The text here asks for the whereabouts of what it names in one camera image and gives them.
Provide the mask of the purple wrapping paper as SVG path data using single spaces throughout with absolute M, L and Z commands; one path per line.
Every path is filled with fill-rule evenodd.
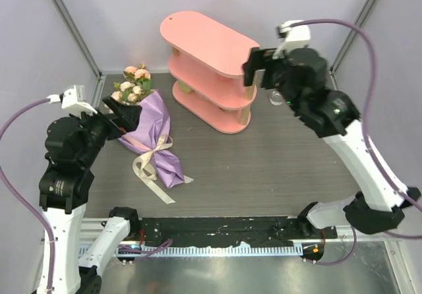
M 132 137 L 147 147 L 154 148 L 159 136 L 169 135 L 171 119 L 159 92 L 153 92 L 143 99 L 139 106 L 142 107 L 142 112 L 137 129 L 122 136 L 119 141 L 130 151 L 141 155 L 144 150 L 133 146 L 126 137 Z M 171 189 L 184 182 L 181 162 L 168 149 L 156 153 L 154 160 L 158 176 L 167 188 Z

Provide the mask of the pink flower bouquet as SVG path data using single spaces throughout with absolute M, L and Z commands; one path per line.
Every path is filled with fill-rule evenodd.
M 155 92 L 150 72 L 145 65 L 128 66 L 123 70 L 124 82 L 115 82 L 111 97 L 125 105 L 136 105 Z

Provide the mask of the cream ribbon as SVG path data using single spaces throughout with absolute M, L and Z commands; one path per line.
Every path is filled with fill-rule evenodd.
M 149 148 L 132 137 L 127 136 L 126 139 L 133 146 L 144 150 L 140 156 L 133 160 L 132 167 L 135 175 L 165 204 L 174 204 L 174 199 L 172 199 L 156 182 L 158 179 L 158 172 L 154 160 L 156 153 L 170 149 L 173 146 L 172 137 L 168 134 L 159 136 L 154 148 Z

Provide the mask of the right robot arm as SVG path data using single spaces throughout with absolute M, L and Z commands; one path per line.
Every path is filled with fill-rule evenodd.
M 243 64 L 245 86 L 275 89 L 294 115 L 342 160 L 359 191 L 344 200 L 313 202 L 299 215 L 300 234 L 314 237 L 321 229 L 350 225 L 373 235 L 390 232 L 404 220 L 404 208 L 421 193 L 403 184 L 387 166 L 372 140 L 365 140 L 359 111 L 343 92 L 326 86 L 326 59 L 308 47 L 282 52 L 250 50 Z

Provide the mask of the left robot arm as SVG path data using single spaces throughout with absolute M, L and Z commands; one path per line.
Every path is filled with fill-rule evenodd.
M 139 105 L 120 104 L 112 97 L 103 102 L 111 113 L 70 114 L 47 129 L 48 167 L 39 183 L 40 207 L 52 229 L 45 237 L 44 259 L 49 259 L 50 245 L 55 247 L 55 258 L 52 284 L 47 285 L 49 268 L 44 266 L 38 293 L 48 289 L 53 293 L 99 293 L 104 268 L 119 244 L 140 234 L 137 211 L 115 207 L 90 248 L 85 254 L 79 251 L 82 219 L 94 180 L 92 164 L 108 140 L 138 127 L 142 111 Z

